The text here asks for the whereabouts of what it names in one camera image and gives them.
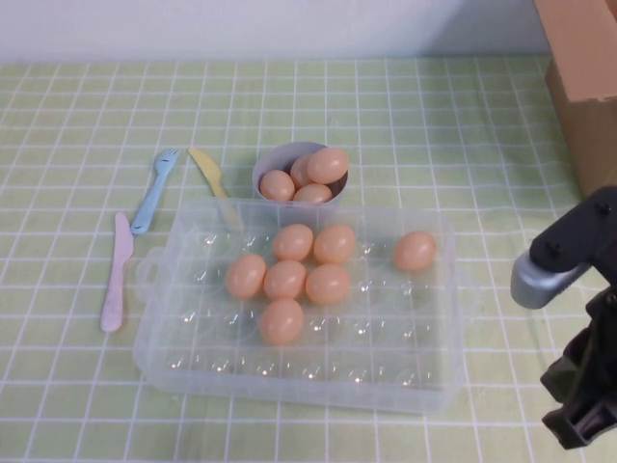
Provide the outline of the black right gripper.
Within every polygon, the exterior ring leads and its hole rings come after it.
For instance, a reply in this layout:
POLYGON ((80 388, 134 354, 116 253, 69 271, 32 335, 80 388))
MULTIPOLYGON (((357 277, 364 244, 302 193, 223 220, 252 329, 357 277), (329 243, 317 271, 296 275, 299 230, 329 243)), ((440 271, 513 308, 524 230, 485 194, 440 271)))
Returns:
POLYGON ((562 355, 540 377, 556 402, 569 397, 542 418, 563 449, 587 447, 616 425, 616 290, 605 289, 586 309, 591 321, 578 366, 562 355))

